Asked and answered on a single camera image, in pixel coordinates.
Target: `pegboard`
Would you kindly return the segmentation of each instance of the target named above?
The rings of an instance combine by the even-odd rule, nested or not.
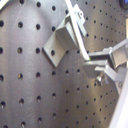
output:
[[[72,0],[88,52],[126,38],[117,0]],[[68,13],[64,0],[11,0],[0,12],[0,128],[107,128],[118,94],[89,79],[79,50],[54,68],[43,46]]]

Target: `perforated metal panel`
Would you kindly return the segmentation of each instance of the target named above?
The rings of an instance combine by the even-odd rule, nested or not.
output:
[[[125,39],[116,0],[72,0],[84,12],[88,52]],[[0,128],[107,128],[118,98],[82,69],[79,51],[54,68],[42,50],[67,13],[64,0],[11,0],[0,12]]]

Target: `hole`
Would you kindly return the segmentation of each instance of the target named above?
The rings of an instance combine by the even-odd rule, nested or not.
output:
[[[66,51],[66,54],[68,54],[68,53],[69,53],[69,51],[67,50],[67,51]]]
[[[22,127],[22,128],[25,128],[25,126],[26,126],[26,123],[25,123],[25,122],[22,122],[22,123],[21,123],[21,127]]]
[[[39,72],[36,73],[36,78],[39,78],[41,74]]]
[[[96,20],[94,20],[94,24],[96,24]]]
[[[55,55],[55,51],[54,51],[54,50],[51,51],[51,55],[52,55],[52,56]]]
[[[96,87],[96,85],[97,85],[97,84],[95,83],[95,84],[94,84],[94,87]]]
[[[19,104],[20,104],[20,105],[23,105],[23,104],[24,104],[24,99],[20,99],[20,100],[19,100]]]
[[[37,29],[37,30],[40,30],[40,24],[37,24],[37,25],[36,25],[36,29]]]
[[[0,27],[3,27],[3,26],[4,26],[4,21],[0,20]]]
[[[79,121],[76,121],[76,125],[78,125],[79,124]]]
[[[88,20],[88,17],[86,17],[86,21]]]
[[[68,90],[66,90],[66,95],[68,95],[69,94],[69,91]]]
[[[56,119],[56,113],[53,113],[53,118]]]
[[[52,72],[52,76],[55,76],[55,75],[56,75],[56,72],[55,72],[55,71],[53,71],[53,72]]]
[[[95,115],[96,113],[95,112],[93,112],[93,115]]]
[[[4,81],[4,76],[0,75],[0,82],[3,82],[3,81]]]
[[[54,32],[55,30],[56,30],[56,28],[53,26],[53,27],[52,27],[52,31]]]
[[[87,120],[87,119],[88,119],[88,117],[86,116],[86,117],[85,117],[85,120]]]
[[[37,7],[40,8],[41,7],[41,3],[40,2],[37,2]]]
[[[22,22],[19,22],[19,23],[18,23],[18,27],[19,27],[19,28],[22,28],[22,27],[23,27],[23,23],[22,23]]]
[[[76,106],[76,108],[77,108],[77,109],[79,109],[79,108],[80,108],[80,106],[79,106],[79,105],[77,105],[77,106]]]
[[[100,110],[99,110],[100,112],[102,111],[102,109],[100,108]]]
[[[68,70],[66,70],[66,72],[65,72],[65,73],[66,73],[66,75],[69,75],[69,71],[68,71]]]
[[[89,85],[87,85],[86,88],[89,88]]]
[[[39,54],[40,53],[40,49],[36,48],[36,53]]]
[[[94,36],[94,38],[95,38],[95,39],[97,38],[96,35]]]
[[[37,102],[41,102],[41,96],[37,96],[36,100]]]
[[[39,124],[41,124],[41,123],[42,123],[42,118],[39,117],[38,120],[37,120],[37,122],[38,122]]]
[[[103,37],[101,37],[101,40],[103,41]]]
[[[21,48],[21,47],[18,48],[18,49],[17,49],[17,52],[18,52],[19,54],[21,54],[21,53],[23,52],[22,48]]]
[[[78,88],[77,88],[77,92],[79,92],[79,91],[80,91],[80,88],[78,87]]]
[[[87,37],[89,37],[89,34],[87,33],[87,35],[86,35]]]
[[[6,107],[6,103],[4,102],[4,101],[2,101],[1,103],[0,103],[0,107],[3,109],[3,108],[5,108]]]
[[[88,105],[88,101],[86,101],[86,105]]]
[[[94,98],[94,102],[96,101],[96,98]]]
[[[55,6],[52,6],[52,10],[55,11],[56,10],[56,7]]]
[[[69,112],[69,110],[68,110],[68,109],[66,109],[66,110],[65,110],[65,113],[68,113],[68,112]]]
[[[4,127],[3,128],[8,128],[8,126],[7,125],[4,125]]]
[[[78,54],[78,55],[80,54],[80,50],[77,50],[77,54]]]
[[[23,79],[23,75],[22,75],[21,73],[20,73],[20,74],[18,74],[18,76],[17,76],[17,77],[18,77],[18,79],[19,79],[19,80],[22,80],[22,79]]]
[[[80,69],[77,69],[77,73],[80,74]]]
[[[87,1],[85,2],[85,5],[88,5],[88,2]]]
[[[65,13],[68,14],[68,10],[65,10]]]
[[[52,94],[52,98],[55,99],[56,98],[56,93]]]
[[[24,0],[19,0],[19,2],[21,5],[24,4]]]

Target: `bolt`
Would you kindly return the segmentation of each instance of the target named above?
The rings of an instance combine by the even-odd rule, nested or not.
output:
[[[103,86],[104,83],[105,83],[105,76],[104,74],[100,74],[96,77],[96,83],[99,85],[99,86]]]

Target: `white plastic part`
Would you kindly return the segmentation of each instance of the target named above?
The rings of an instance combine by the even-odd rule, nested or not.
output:
[[[0,0],[0,10],[6,5],[9,0]]]
[[[69,10],[69,13],[70,13],[70,16],[71,16],[73,29],[74,29],[74,32],[75,32],[75,35],[76,35],[76,39],[78,41],[78,45],[79,45],[81,54],[82,54],[84,60],[90,60],[89,55],[87,54],[86,49],[84,47],[84,43],[83,43],[79,28],[78,28],[78,25],[77,25],[77,22],[76,22],[76,18],[75,18],[75,14],[74,14],[74,10],[73,10],[71,1],[70,0],[65,0],[65,2],[67,4],[68,10]]]
[[[109,128],[128,128],[128,69]]]

